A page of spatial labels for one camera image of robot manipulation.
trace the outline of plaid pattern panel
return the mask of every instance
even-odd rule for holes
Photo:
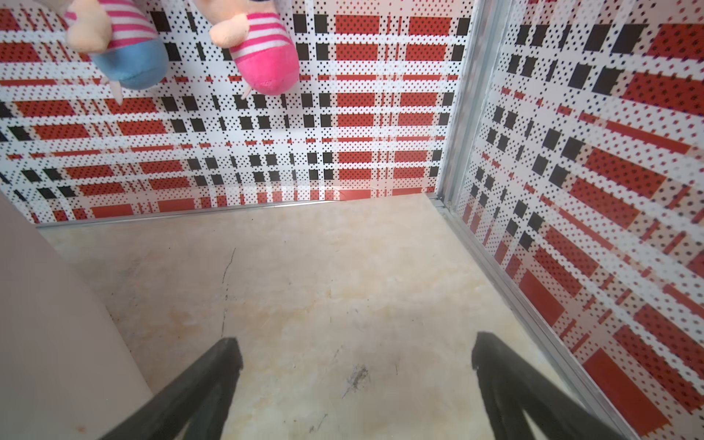
[[[519,1],[458,209],[644,439],[704,439],[703,23]]]
[[[125,91],[26,3],[0,11],[0,189],[35,223],[434,191],[471,1],[294,1],[301,80],[250,95],[187,2],[150,1],[168,76]]]

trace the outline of white wall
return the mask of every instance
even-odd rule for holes
[[[103,304],[0,194],[0,439],[95,439],[151,395]]]

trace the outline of pink striped fabric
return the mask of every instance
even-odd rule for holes
[[[248,14],[247,20],[249,20],[249,34],[242,44],[230,48],[232,59],[239,60],[272,47],[293,44],[279,14]]]
[[[113,38],[109,49],[130,46],[158,38],[158,33],[151,21],[131,0],[98,0],[108,13],[113,24]],[[76,21],[76,13],[69,6],[64,19],[71,26]]]

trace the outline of stuffed doll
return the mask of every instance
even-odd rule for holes
[[[230,49],[251,89],[261,94],[287,92],[298,81],[298,53],[273,0],[195,0],[214,26],[214,45]]]
[[[118,103],[122,87],[146,89],[166,75],[166,48],[132,0],[40,1],[63,16],[68,24],[66,44],[90,56]]]

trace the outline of beige floor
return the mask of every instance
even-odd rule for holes
[[[482,330],[565,388],[425,195],[42,234],[154,391],[238,338],[224,439],[493,438],[470,362]]]

